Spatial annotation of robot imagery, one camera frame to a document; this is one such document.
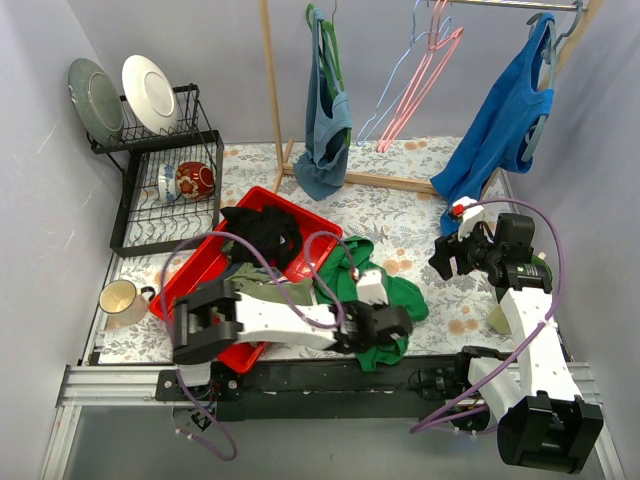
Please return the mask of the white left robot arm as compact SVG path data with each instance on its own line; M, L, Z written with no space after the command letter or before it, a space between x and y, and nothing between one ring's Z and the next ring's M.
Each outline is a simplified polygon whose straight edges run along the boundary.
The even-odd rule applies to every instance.
M363 280L357 289L363 297L332 305L262 300L231 282L177 299L172 340L178 387L190 399L205 398L213 386L211 362L239 343L284 343L350 354L391 345L412 333L405 307L374 296L374 288Z

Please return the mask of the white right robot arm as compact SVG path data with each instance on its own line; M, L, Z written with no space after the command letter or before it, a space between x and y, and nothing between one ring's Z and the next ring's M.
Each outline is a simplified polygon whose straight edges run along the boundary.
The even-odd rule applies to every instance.
M429 263L450 279L474 270L486 273L518 346L504 356L468 347L452 373L464 397L480 395L497 423L497 447L508 465L566 474L582 471L604 425L600 406L587 402L567 366L553 305L552 275L534 259L532 218L499 215L485 226L481 206L451 211L457 232L435 242Z

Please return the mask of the light blue wire hanger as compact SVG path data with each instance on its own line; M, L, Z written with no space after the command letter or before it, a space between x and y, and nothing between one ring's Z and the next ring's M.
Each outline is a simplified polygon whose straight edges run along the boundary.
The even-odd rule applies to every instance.
M462 27L451 27L446 6L445 1L437 1L434 6L427 1L414 3L408 47L391 70L373 115L360 129L358 146L369 141L381 122L392 114L376 145L377 152L387 152L446 68L464 34ZM413 51L422 53L416 58L418 64L409 80L399 80L402 64Z

